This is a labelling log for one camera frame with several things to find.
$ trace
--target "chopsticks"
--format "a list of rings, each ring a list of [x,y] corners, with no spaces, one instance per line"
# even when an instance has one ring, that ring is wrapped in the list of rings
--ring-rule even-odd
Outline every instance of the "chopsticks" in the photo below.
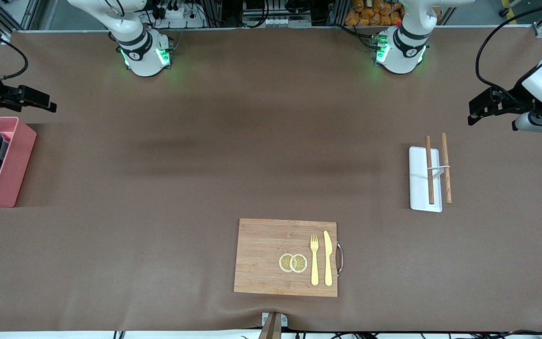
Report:
[[[452,204],[451,200],[451,172],[449,167],[449,152],[447,150],[447,134],[442,133],[440,139],[443,142],[443,166],[445,167],[445,188],[447,191],[447,204]]]
[[[430,153],[430,136],[426,135],[426,164],[428,165],[428,195],[430,204],[434,204],[434,176],[432,175],[432,153]]]
[[[445,189],[447,195],[447,204],[452,204],[453,200],[451,198],[451,172],[449,168],[449,151],[447,150],[447,135],[446,133],[441,133],[440,140],[443,144],[442,153],[443,153],[443,165],[439,168],[445,169]],[[430,204],[434,204],[434,168],[432,166],[432,148],[430,147],[430,136],[426,135],[426,165],[428,168],[428,199]]]

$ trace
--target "gold fork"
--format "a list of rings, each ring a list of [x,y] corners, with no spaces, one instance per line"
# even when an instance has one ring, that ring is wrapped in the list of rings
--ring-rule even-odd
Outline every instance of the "gold fork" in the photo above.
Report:
[[[319,249],[319,241],[316,235],[311,236],[311,252],[312,252],[312,268],[311,268],[311,283],[313,286],[319,285],[319,270],[317,268],[317,251]]]

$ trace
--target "gold knife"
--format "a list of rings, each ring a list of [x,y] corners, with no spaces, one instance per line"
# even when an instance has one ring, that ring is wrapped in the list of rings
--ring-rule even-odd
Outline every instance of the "gold knife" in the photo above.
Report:
[[[326,230],[323,231],[323,238],[325,240],[325,285],[332,285],[332,265],[330,264],[329,256],[332,255],[334,247],[332,241],[329,239],[329,233]]]

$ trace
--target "black cable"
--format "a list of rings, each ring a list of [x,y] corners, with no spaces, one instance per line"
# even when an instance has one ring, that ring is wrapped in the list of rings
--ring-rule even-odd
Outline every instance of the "black cable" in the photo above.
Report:
[[[532,14],[532,13],[536,13],[538,11],[542,11],[542,6],[540,7],[537,7],[537,8],[534,8],[534,9],[531,9],[529,11],[525,11],[523,13],[520,13],[518,15],[515,15],[513,17],[510,17],[509,19],[507,19],[505,22],[503,22],[501,25],[497,26],[487,37],[486,39],[484,40],[484,42],[482,43],[482,45],[480,46],[480,49],[478,49],[478,54],[476,55],[476,77],[478,78],[478,80],[480,80],[481,82],[487,84],[488,86],[492,86],[494,88],[497,88],[500,92],[502,92],[503,94],[505,94],[509,99],[511,99],[512,101],[514,101],[514,103],[516,103],[517,105],[521,106],[521,107],[526,107],[525,105],[523,105],[521,102],[519,102],[517,99],[515,99],[507,90],[505,90],[503,87],[495,84],[495,83],[492,83],[486,79],[484,79],[481,75],[480,75],[480,55],[482,54],[482,51],[484,51],[484,47],[486,47],[486,44],[488,43],[488,41],[495,35],[495,33],[497,33],[501,28],[503,28],[503,26],[509,24],[510,22],[516,20],[516,19],[519,19],[523,16],[527,16],[529,14]]]
[[[12,79],[12,78],[15,78],[15,77],[21,75],[22,73],[24,73],[24,71],[26,71],[26,69],[28,68],[28,59],[26,58],[24,53],[21,50],[19,50],[16,46],[12,45],[8,41],[5,41],[1,37],[0,37],[0,41],[3,42],[4,44],[8,45],[9,47],[12,47],[12,49],[15,50],[16,52],[18,52],[18,54],[20,54],[20,56],[22,56],[22,58],[24,59],[24,66],[22,66],[22,69],[20,71],[17,71],[16,73],[13,73],[11,75],[4,75],[4,76],[0,77],[0,80]]]
[[[290,13],[301,14],[311,10],[312,0],[288,0],[285,7]]]
[[[206,12],[205,12],[204,10],[202,10],[202,9],[200,8],[200,6],[198,6],[198,4],[196,4],[196,8],[198,9],[198,12],[202,13],[208,20],[210,20],[210,21],[212,21],[212,22],[214,22],[214,23],[216,23],[216,24],[223,24],[223,21],[215,20],[215,19],[213,19],[212,17],[209,17],[209,16],[206,14]]]
[[[125,337],[125,332],[127,332],[127,331],[114,331],[114,335],[112,336],[112,339],[116,339],[116,333],[117,332],[120,332],[119,333],[119,339],[123,339]]]
[[[144,13],[146,13],[146,15],[148,16],[148,24],[150,25],[150,27],[154,28],[154,24],[153,24],[153,22],[152,22],[152,18],[150,17],[150,12],[148,12],[147,10],[144,10],[144,9],[142,9],[142,10],[140,10],[140,11],[138,11],[138,12],[144,12]]]
[[[237,22],[238,25],[240,25],[242,27],[246,27],[246,28],[257,28],[260,25],[263,25],[265,23],[265,21],[267,21],[267,19],[269,18],[269,0],[265,0],[265,5],[267,7],[267,14],[265,14],[265,6],[263,6],[262,13],[261,13],[262,17],[261,17],[260,21],[258,21],[256,23],[256,25],[254,25],[254,26],[246,25],[246,24],[244,24],[244,22],[241,21],[241,19],[239,18],[239,7],[234,5],[235,6],[235,11],[234,11],[235,21]]]
[[[355,34],[357,35],[357,38],[359,38],[359,41],[361,43],[363,43],[363,46],[365,46],[365,47],[367,47],[369,49],[374,49],[374,47],[372,47],[372,45],[369,45],[367,42],[365,42],[365,40],[363,40],[363,36],[361,34],[359,34],[359,32],[357,32],[357,28],[355,26],[353,26],[352,28],[353,28],[353,30],[355,30]]]
[[[469,334],[472,335],[475,338],[484,337],[486,339],[503,339],[505,337],[509,337],[510,335],[515,335],[515,334],[542,335],[542,332],[535,332],[535,331],[529,331],[529,330],[518,330],[518,331],[514,331],[514,332],[507,332],[507,333],[504,333],[504,334],[495,332],[495,336],[492,336],[490,334],[485,334],[485,335],[479,335],[477,333],[469,333]]]
[[[110,7],[110,9],[116,11],[116,10],[114,9],[114,7],[112,7],[112,5],[108,2],[108,0],[104,0],[104,1],[105,1],[106,4]],[[121,13],[122,13],[122,14],[120,15],[120,17],[124,17],[124,16],[125,16],[125,9],[124,9],[123,6],[120,4],[120,1],[119,1],[119,0],[116,0],[116,3],[119,5],[120,10],[121,10]]]

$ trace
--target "cutting board handle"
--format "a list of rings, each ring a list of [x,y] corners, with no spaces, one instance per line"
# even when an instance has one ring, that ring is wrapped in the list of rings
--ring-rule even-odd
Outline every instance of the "cutting board handle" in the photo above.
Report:
[[[340,272],[342,272],[342,268],[344,267],[344,251],[342,250],[342,246],[340,246],[340,243],[336,241],[336,248],[338,251],[340,251],[340,268],[338,268],[338,274],[336,276],[340,276]],[[338,256],[336,256],[336,267],[338,267]]]

